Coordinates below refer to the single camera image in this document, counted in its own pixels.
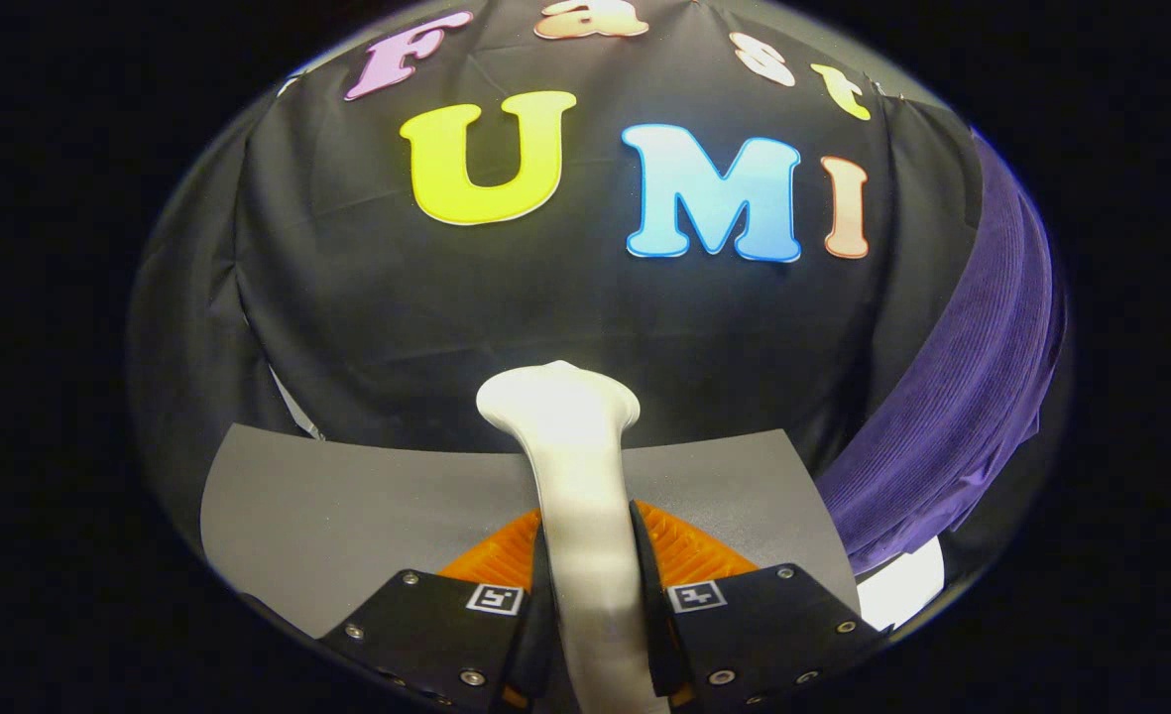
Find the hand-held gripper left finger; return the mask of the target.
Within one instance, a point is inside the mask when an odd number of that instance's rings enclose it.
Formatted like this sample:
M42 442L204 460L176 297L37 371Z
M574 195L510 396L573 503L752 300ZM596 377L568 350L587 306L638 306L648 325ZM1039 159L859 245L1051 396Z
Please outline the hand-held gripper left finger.
M440 572L403 569L321 644L422 713L530 713L556 651L545 533L527 512Z

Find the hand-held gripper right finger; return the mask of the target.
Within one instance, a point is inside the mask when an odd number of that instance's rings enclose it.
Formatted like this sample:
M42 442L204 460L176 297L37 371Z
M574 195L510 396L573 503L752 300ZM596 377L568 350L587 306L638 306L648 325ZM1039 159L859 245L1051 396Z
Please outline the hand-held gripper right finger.
M653 692L674 713L780 713L886 641L794 563L756 567L658 507L630 504Z

